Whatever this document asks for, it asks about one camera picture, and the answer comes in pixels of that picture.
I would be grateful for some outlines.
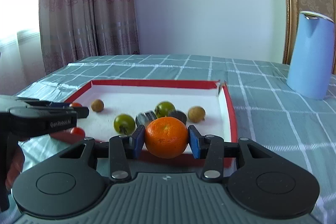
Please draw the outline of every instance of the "orange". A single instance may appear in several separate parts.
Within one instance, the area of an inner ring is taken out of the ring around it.
[[[145,132],[147,150],[154,156],[171,159],[181,155],[188,145],[188,130],[174,117],[162,117],[151,122]]]

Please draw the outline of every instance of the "finger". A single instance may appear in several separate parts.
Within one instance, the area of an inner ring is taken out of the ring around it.
[[[24,162],[25,162],[25,155],[21,147],[18,146],[15,150],[11,166],[13,166],[18,171],[22,171]]]
[[[7,186],[9,186],[9,189],[12,188],[13,183],[15,181],[15,179],[18,177],[18,175],[20,175],[20,171],[16,168],[10,168],[8,173],[7,173]]]
[[[7,189],[7,190],[10,190],[10,189],[11,189],[11,186],[9,185],[9,182],[8,182],[7,179],[6,179],[6,181],[5,181],[5,186],[6,186],[6,189]]]

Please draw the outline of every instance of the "green tomato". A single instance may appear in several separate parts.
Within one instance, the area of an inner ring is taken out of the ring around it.
[[[130,115],[120,114],[114,119],[113,127],[120,134],[130,135],[135,129],[135,121]]]
[[[162,118],[168,116],[168,112],[175,110],[174,105],[171,102],[161,102],[155,108],[155,115],[157,118]]]

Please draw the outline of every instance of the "container lid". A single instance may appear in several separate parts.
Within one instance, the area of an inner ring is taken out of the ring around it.
[[[325,15],[319,14],[317,12],[301,11],[300,13],[304,14],[304,15],[307,15],[307,16],[311,16],[311,17],[324,18],[324,19],[329,20],[330,22],[334,23],[334,21],[331,18],[329,18],[329,17],[327,17]]]

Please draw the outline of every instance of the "gray tablecloth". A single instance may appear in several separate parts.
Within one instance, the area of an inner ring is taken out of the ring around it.
[[[320,183],[313,215],[336,223],[336,79],[323,101],[304,98],[286,85],[283,64],[195,55],[89,57],[69,64],[19,96],[63,101],[92,79],[221,80],[228,83],[239,137],[248,137],[305,168]],[[21,145],[25,169],[66,147],[49,136]],[[99,172],[107,171],[104,164]]]

